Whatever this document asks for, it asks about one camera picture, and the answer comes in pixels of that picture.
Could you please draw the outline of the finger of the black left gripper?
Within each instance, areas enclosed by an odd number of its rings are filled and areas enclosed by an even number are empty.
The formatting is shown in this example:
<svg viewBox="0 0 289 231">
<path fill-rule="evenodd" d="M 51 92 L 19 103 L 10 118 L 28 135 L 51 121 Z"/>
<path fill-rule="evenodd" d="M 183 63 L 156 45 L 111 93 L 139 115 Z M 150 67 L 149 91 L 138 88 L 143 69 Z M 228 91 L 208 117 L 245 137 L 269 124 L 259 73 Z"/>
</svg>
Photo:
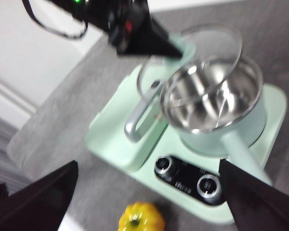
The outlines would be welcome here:
<svg viewBox="0 0 289 231">
<path fill-rule="evenodd" d="M 146 4 L 131 4 L 117 24 L 117 54 L 181 58 L 168 32 L 154 19 Z"/>
</svg>

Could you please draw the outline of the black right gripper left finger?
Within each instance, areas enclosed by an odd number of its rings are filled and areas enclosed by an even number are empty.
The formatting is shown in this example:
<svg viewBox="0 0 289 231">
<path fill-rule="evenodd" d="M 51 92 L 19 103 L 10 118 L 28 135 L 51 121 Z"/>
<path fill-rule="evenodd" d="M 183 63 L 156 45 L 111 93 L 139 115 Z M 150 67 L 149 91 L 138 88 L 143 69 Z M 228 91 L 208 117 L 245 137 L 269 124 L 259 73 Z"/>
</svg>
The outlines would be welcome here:
<svg viewBox="0 0 289 231">
<path fill-rule="evenodd" d="M 0 182 L 0 231 L 56 231 L 79 176 L 75 160 L 9 195 Z"/>
</svg>

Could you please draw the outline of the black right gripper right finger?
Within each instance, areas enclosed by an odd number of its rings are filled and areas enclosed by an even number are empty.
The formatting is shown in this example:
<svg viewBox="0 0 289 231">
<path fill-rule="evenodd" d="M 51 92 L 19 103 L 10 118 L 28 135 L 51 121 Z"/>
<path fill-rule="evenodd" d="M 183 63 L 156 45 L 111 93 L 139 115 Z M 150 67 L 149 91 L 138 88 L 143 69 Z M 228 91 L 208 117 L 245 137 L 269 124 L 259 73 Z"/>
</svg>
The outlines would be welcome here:
<svg viewBox="0 0 289 231">
<path fill-rule="evenodd" d="M 240 231 L 289 231 L 289 195 L 264 183 L 226 159 L 219 180 Z"/>
</svg>

